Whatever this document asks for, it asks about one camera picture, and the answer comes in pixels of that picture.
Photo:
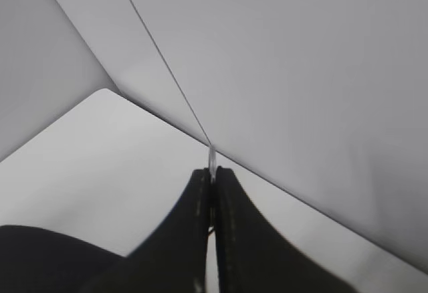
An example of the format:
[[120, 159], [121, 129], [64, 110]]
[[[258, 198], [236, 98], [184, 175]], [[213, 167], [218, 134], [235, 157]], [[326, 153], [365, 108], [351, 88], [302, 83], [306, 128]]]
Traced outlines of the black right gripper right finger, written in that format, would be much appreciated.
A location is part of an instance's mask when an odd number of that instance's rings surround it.
[[232, 169], [217, 168], [214, 228], [221, 292], [354, 292], [263, 216]]

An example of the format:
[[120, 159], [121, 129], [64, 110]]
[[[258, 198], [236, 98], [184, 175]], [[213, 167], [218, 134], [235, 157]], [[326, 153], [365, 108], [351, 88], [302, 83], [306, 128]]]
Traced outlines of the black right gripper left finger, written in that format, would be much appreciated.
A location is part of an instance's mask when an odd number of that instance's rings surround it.
[[208, 169], [192, 172], [175, 206], [131, 254], [84, 292], [204, 292], [209, 217]]

